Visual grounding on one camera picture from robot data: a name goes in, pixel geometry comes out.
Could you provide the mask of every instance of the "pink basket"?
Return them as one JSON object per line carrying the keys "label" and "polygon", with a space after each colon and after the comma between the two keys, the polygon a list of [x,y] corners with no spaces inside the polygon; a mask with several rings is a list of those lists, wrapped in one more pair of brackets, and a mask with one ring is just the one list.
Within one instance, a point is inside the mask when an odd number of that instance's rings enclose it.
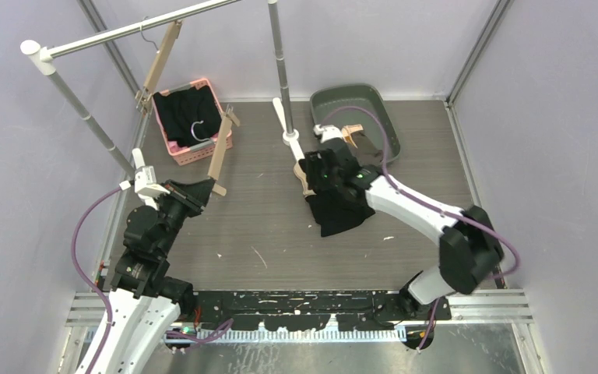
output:
{"label": "pink basket", "polygon": [[[164,90],[160,91],[162,95],[168,95],[171,92],[179,91],[179,90],[187,90],[191,87],[201,88],[203,86],[209,86],[209,89],[212,91],[212,95],[214,96],[214,104],[216,107],[219,108],[219,112],[223,113],[221,109],[221,104],[219,104],[219,99],[216,98],[216,93],[214,93],[214,89],[212,85],[209,84],[209,80],[207,78],[201,78],[195,80],[187,85],[182,87],[178,87],[173,90]],[[212,156],[214,153],[214,146],[216,145],[217,135],[215,134],[210,140],[207,140],[203,143],[196,144],[195,146],[188,147],[178,147],[175,142],[169,142],[168,138],[166,137],[166,132],[164,131],[164,126],[161,124],[161,120],[159,119],[159,113],[157,113],[157,106],[153,100],[153,107],[155,111],[155,117],[157,117],[157,123],[159,124],[159,128],[161,130],[161,135],[164,137],[164,143],[166,143],[166,149],[168,150],[168,154],[178,163],[178,165],[186,165],[190,162],[198,161],[202,158]],[[228,133],[228,137],[226,139],[226,149],[230,149],[233,147],[233,132],[232,130]]]}

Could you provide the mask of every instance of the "white robotic arm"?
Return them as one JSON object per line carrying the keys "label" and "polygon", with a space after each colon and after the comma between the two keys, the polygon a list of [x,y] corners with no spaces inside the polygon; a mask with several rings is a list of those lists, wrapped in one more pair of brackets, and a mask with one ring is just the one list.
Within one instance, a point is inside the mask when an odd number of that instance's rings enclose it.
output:
{"label": "white robotic arm", "polygon": [[[375,166],[361,167],[345,144],[341,131],[332,125],[316,125],[314,133],[321,139],[320,147],[318,151],[306,153],[303,161],[310,189],[317,193],[336,190],[344,199],[390,214],[438,246],[439,264],[417,274],[401,290],[408,298],[408,309],[428,305],[453,292],[470,294],[501,262],[503,252],[497,239],[443,214],[467,216],[492,228],[482,208],[472,206],[464,210],[440,203],[402,185],[390,175],[383,175]],[[400,190],[435,206],[437,211],[403,196]]]}
{"label": "white robotic arm", "polygon": [[141,151],[137,148],[132,154],[136,165],[134,190],[145,206],[127,217],[127,249],[115,266],[108,295],[113,313],[108,339],[100,347],[109,324],[104,313],[77,374],[87,372],[98,350],[100,356],[92,374],[140,373],[169,326],[181,313],[192,312],[195,304],[190,283],[165,277],[169,267],[166,256],[185,218],[202,212],[214,180],[160,185]]}

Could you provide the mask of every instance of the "white wall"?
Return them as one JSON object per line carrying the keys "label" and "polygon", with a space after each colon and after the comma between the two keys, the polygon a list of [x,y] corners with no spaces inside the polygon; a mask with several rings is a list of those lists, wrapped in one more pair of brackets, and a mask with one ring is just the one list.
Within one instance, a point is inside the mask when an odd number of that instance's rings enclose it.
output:
{"label": "white wall", "polygon": [[[19,44],[91,33],[72,0],[0,1],[0,374],[58,370],[62,327],[82,287],[69,255],[72,230],[121,175]],[[115,142],[130,149],[132,95],[103,48],[61,58],[57,67]],[[79,239],[89,270],[109,209],[96,210]]]}
{"label": "white wall", "polygon": [[456,112],[554,373],[598,372],[598,2],[514,2]]}
{"label": "white wall", "polygon": [[[110,28],[198,3],[197,0],[95,1]],[[446,95],[495,0],[279,1],[290,94],[365,82],[385,97]],[[147,30],[160,43],[165,26]],[[154,46],[139,35],[118,42],[143,81]],[[163,89],[209,78],[223,98],[279,95],[265,0],[244,0],[185,20],[162,75]]]}

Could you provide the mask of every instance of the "cable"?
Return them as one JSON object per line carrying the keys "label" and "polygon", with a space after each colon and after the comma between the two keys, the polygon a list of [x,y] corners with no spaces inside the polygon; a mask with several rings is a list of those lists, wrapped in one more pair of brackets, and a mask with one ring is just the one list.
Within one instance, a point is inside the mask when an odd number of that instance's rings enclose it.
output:
{"label": "cable", "polygon": [[399,192],[402,196],[405,196],[406,198],[414,201],[415,203],[428,208],[429,210],[432,210],[436,213],[439,213],[442,216],[445,217],[449,217],[452,218],[454,220],[458,220],[458,221],[462,221],[465,224],[468,224],[469,226],[473,226],[481,231],[484,231],[485,233],[491,235],[492,237],[496,238],[498,241],[500,241],[501,243],[503,243],[512,253],[512,255],[515,257],[515,263],[510,267],[510,269],[506,270],[505,272],[502,273],[497,273],[497,274],[493,274],[490,279],[498,279],[501,277],[504,277],[506,275],[512,274],[514,272],[517,271],[517,269],[519,268],[519,266],[521,265],[521,258],[519,257],[519,253],[517,252],[517,250],[515,249],[514,245],[512,245],[512,243],[510,243],[510,241],[506,238],[504,238],[503,236],[501,236],[499,233],[497,233],[496,231],[488,228],[487,226],[481,224],[480,222],[474,221],[468,217],[464,217],[460,214],[456,214],[456,213],[451,213],[445,210],[441,210],[438,206],[434,206],[426,201],[421,200],[420,198],[412,195],[411,193],[401,189],[391,178],[391,176],[389,175],[389,170],[386,166],[387,164],[387,160],[388,160],[388,152],[389,152],[389,137],[386,134],[386,131],[384,130],[384,126],[382,125],[382,123],[379,121],[379,118],[377,118],[377,116],[375,116],[374,113],[370,112],[367,109],[361,108],[361,107],[357,107],[354,105],[347,105],[344,107],[340,107],[337,108],[336,110],[332,111],[331,113],[329,113],[326,117],[324,117],[324,119],[322,119],[322,124],[325,124],[326,121],[328,119],[330,119],[335,113],[338,113],[340,111],[345,111],[345,110],[355,110],[355,111],[362,111],[363,113],[365,113],[366,115],[368,115],[368,117],[372,118],[376,123],[377,126],[379,126],[379,131],[382,132],[382,138],[384,139],[384,150],[382,153],[382,174],[384,175],[384,178],[386,178],[386,181],[397,191]]}
{"label": "cable", "polygon": [[418,353],[420,353],[421,348],[425,345],[425,342],[427,341],[427,335],[429,335],[432,331],[433,325],[436,324],[434,316],[437,314],[437,306],[439,305],[439,300],[441,300],[441,298],[437,298],[436,300],[434,300],[434,304],[432,304],[432,313],[430,313],[430,319],[427,321],[427,329],[425,329],[425,335],[423,335],[423,339],[420,340],[418,348],[416,348]]}
{"label": "cable", "polygon": [[210,343],[210,342],[213,342],[213,341],[221,338],[223,335],[225,335],[228,332],[228,330],[230,330],[230,328],[233,326],[233,322],[234,322],[234,320],[231,318],[228,321],[221,323],[213,332],[209,333],[209,335],[205,339],[199,339],[197,337],[193,337],[191,335],[187,335],[185,333],[181,333],[179,331],[174,331],[174,330],[167,331],[166,335],[168,337],[187,339],[187,340],[191,340],[191,341],[195,342],[195,344],[192,344],[191,347],[189,347],[188,349],[185,350],[185,351],[190,351],[192,349],[199,348],[203,344]]}
{"label": "cable", "polygon": [[100,205],[101,202],[105,201],[108,197],[115,195],[116,193],[118,193],[120,191],[121,191],[121,189],[117,188],[110,192],[107,192],[106,195],[100,197],[95,203],[93,203],[93,205],[91,205],[88,208],[88,210],[86,210],[86,212],[81,216],[81,218],[79,219],[79,222],[77,222],[76,227],[74,229],[74,234],[72,234],[72,247],[71,247],[71,252],[70,252],[72,255],[72,265],[74,265],[74,268],[76,269],[76,272],[79,274],[81,279],[84,282],[86,282],[86,284],[88,284],[93,291],[95,291],[95,293],[97,294],[97,296],[100,297],[100,299],[102,299],[102,302],[104,303],[104,307],[107,310],[107,325],[104,328],[104,335],[102,336],[102,340],[100,340],[100,344],[97,346],[97,349],[95,350],[95,355],[93,356],[93,359],[90,360],[90,364],[88,364],[88,368],[86,369],[86,374],[90,374],[92,372],[93,367],[95,366],[95,363],[97,363],[97,359],[100,357],[100,353],[102,353],[102,350],[104,349],[104,345],[107,343],[107,339],[109,338],[109,333],[111,332],[111,324],[113,323],[113,310],[111,308],[111,303],[109,302],[109,299],[107,298],[107,296],[102,292],[102,290],[100,290],[95,285],[95,283],[93,283],[88,278],[86,273],[84,273],[83,270],[81,270],[79,261],[76,259],[76,238],[79,236],[79,229],[81,229],[81,225],[88,217],[88,214],[90,214],[90,212],[92,212],[96,206]]}

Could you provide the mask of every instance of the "wooden floor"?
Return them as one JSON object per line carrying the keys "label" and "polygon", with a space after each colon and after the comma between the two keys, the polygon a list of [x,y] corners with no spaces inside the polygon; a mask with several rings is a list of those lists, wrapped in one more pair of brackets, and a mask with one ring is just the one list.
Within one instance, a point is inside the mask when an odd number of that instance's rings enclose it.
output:
{"label": "wooden floor", "polygon": [[[219,180],[228,194],[213,195],[202,216],[186,220],[168,258],[168,275],[199,290],[398,289],[436,264],[433,243],[383,213],[353,230],[320,238],[272,104],[233,107],[242,127],[234,129],[234,147],[226,152]],[[402,145],[391,174],[443,203],[469,206],[471,196],[443,103],[392,101],[386,107]],[[310,133],[309,103],[293,103],[292,108],[301,145],[310,150],[316,140]],[[154,120],[142,150],[161,182],[206,177],[209,159],[175,164]],[[130,194],[125,216],[139,205]],[[122,254],[123,230],[121,220],[112,263]]]}

